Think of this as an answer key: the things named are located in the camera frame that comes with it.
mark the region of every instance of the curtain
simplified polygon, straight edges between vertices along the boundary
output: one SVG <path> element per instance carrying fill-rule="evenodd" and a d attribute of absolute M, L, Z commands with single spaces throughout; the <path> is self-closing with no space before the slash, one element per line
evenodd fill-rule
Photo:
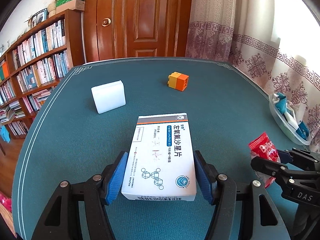
<path fill-rule="evenodd" d="M 285 39 L 275 32 L 276 3 L 192 0 L 186 57 L 228 61 L 267 94 L 281 92 L 294 104 L 306 104 L 303 121 L 310 129 L 310 150 L 320 152 L 320 75 L 303 57 L 279 49 Z"/>
<path fill-rule="evenodd" d="M 186 57 L 227 61 L 236 0 L 192 0 Z"/>

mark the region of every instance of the yellow lego brick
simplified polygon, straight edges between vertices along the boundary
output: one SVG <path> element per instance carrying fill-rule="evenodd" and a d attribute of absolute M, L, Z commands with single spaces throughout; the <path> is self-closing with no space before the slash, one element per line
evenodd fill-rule
<path fill-rule="evenodd" d="M 168 81 L 168 86 L 171 88 L 176 88 L 177 84 L 177 78 L 181 75 L 181 73 L 178 72 L 173 72 L 171 75 L 168 76 L 169 81 Z"/>

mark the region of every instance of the teal tablecloth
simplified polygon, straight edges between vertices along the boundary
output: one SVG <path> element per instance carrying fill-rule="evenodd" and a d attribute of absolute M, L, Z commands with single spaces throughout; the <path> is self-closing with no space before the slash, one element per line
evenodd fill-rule
<path fill-rule="evenodd" d="M 180 92 L 168 75 L 189 75 Z M 121 80 L 126 105 L 98 114 L 91 88 Z M 77 183 L 100 173 L 129 150 L 139 115 L 188 114 L 193 150 L 235 181 L 250 182 L 248 143 L 266 131 L 278 149 L 297 147 L 273 120 L 266 95 L 227 64 L 187 58 L 129 58 L 75 67 L 53 91 L 23 144 L 13 182 L 14 227 L 30 240 L 52 192 L 62 180 Z M 131 201 L 121 193 L 107 207 L 117 240 L 204 239 L 214 207 L 197 188 L 194 202 Z M 285 223 L 296 204 L 268 189 Z M 89 239 L 81 208 L 84 239 Z M 234 239 L 239 214 L 234 222 Z"/>

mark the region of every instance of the wall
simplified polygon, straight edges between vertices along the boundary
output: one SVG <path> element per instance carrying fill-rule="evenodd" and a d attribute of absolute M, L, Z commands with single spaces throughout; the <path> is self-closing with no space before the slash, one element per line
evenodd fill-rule
<path fill-rule="evenodd" d="M 320 26 L 302 0 L 275 0 L 273 32 L 282 52 L 320 74 Z"/>
<path fill-rule="evenodd" d="M 28 19 L 36 12 L 47 8 L 54 0 L 22 0 L 14 9 L 0 32 L 0 55 L 28 28 Z"/>

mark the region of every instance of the medicine box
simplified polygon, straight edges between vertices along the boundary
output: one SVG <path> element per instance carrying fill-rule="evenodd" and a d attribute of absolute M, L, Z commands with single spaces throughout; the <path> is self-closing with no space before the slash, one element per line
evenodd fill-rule
<path fill-rule="evenodd" d="M 132 200 L 195 199 L 196 176 L 186 113 L 139 116 L 121 193 Z"/>

